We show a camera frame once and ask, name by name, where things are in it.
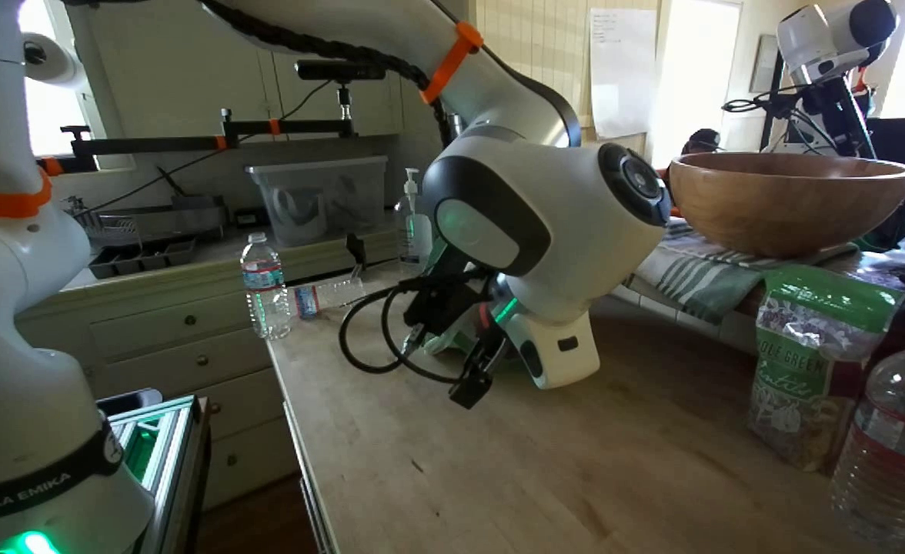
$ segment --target orange ring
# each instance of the orange ring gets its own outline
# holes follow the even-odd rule
[[[490,301],[479,301],[474,318],[478,318],[474,326],[478,326],[479,331],[486,331],[486,330],[493,326],[493,324],[490,324]]]
[[[459,21],[457,24],[457,44],[446,51],[446,59],[440,63],[440,69],[430,70],[430,79],[421,88],[421,101],[426,104],[434,104],[444,95],[444,88],[452,79],[452,74],[459,70],[459,66],[464,63],[464,55],[470,55],[478,48],[484,48],[484,33],[474,24]]]
[[[44,160],[44,171],[47,171],[47,176],[62,176],[62,164],[53,160],[53,156],[47,156],[47,160]]]
[[[44,189],[33,194],[0,194],[0,220],[33,220],[53,201],[53,179],[39,176]]]

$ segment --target plastic bag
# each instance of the plastic bag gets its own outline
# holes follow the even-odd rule
[[[830,472],[864,360],[899,301],[892,289],[833,272],[788,266],[766,274],[747,429],[788,465]]]

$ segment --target box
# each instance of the box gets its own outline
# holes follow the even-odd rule
[[[386,224],[388,156],[245,167],[270,235],[287,246],[364,235]]]

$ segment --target wooden floor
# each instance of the wooden floor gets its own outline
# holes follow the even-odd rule
[[[315,554],[299,480],[279,480],[200,520],[198,554]]]

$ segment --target cabinet drawer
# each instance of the cabinet drawer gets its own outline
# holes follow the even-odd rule
[[[170,306],[130,318],[93,324],[93,343],[101,360],[119,360],[138,351],[167,349],[229,330],[245,330],[244,296],[218,296],[209,301]]]
[[[209,401],[209,429],[216,441],[279,417],[279,387],[270,368],[218,381],[198,395]]]
[[[167,396],[188,395],[244,372],[260,368],[260,349],[251,330],[237,330],[188,346],[176,346],[167,351],[153,351],[149,357],[132,357],[119,363],[109,363],[88,375],[88,384],[100,396],[132,391],[132,387],[157,387]]]
[[[204,509],[216,509],[289,475],[284,465],[284,419],[212,442]]]

